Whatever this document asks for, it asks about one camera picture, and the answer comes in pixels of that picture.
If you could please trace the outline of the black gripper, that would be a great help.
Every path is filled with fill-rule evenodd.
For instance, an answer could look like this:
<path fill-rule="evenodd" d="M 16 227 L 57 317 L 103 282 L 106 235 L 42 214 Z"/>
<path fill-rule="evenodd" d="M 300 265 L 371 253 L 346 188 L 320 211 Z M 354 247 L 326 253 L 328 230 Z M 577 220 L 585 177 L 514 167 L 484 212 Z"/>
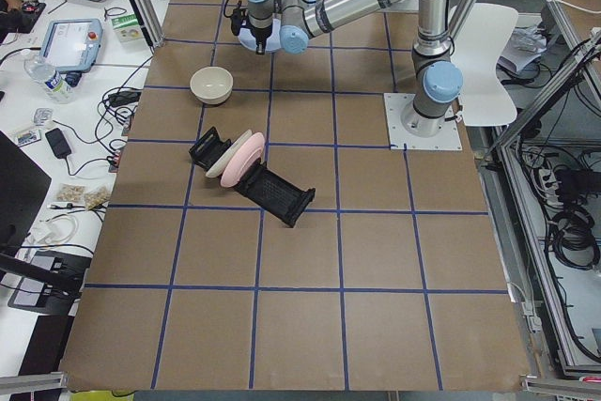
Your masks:
<path fill-rule="evenodd" d="M 255 39 L 255 52 L 257 54 L 265 54 L 267 41 L 272 34 L 272 18 L 267 18 L 265 20 L 250 18 L 249 28 Z"/>

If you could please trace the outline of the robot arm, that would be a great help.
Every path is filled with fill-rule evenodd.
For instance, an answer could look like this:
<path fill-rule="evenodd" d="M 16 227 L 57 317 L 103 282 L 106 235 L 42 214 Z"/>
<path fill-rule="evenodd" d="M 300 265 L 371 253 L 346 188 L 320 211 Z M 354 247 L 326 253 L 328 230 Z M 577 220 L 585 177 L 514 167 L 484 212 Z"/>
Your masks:
<path fill-rule="evenodd" d="M 281 48 L 301 54 L 310 39 L 403 0 L 244 0 L 228 14 L 233 35 L 246 28 L 263 54 L 280 20 Z M 403 127 L 423 138 L 439 133 L 451 103 L 458 97 L 463 76 L 450 60 L 454 41 L 449 32 L 450 0 L 417 0 L 418 29 L 411 51 L 417 89 L 401 114 Z"/>

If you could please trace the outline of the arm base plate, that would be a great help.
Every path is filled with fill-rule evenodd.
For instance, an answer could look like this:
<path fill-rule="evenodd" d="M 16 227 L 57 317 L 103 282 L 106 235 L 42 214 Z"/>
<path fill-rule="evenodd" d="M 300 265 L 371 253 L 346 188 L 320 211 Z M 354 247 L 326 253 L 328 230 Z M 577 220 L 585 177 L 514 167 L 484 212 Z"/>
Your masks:
<path fill-rule="evenodd" d="M 451 106 L 439 118 L 420 116 L 412 93 L 384 93 L 389 147 L 392 150 L 461 151 Z"/>

